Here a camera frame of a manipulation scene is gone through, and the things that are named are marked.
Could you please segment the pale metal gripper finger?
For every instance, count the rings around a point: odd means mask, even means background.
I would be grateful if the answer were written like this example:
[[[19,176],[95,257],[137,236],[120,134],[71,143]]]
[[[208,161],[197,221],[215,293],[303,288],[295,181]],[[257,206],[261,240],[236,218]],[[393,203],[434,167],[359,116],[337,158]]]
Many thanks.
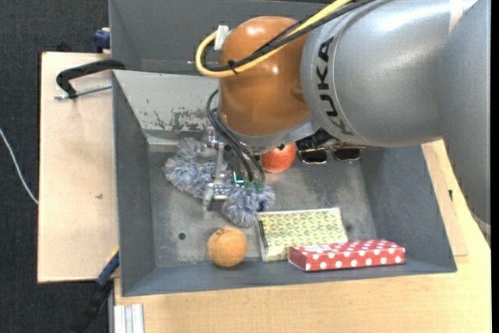
[[[225,142],[218,137],[213,128],[209,128],[205,137],[201,140],[200,149],[196,155],[201,159],[223,160],[225,152]]]
[[[226,188],[218,184],[209,184],[203,192],[203,208],[205,211],[220,211],[227,199]]]

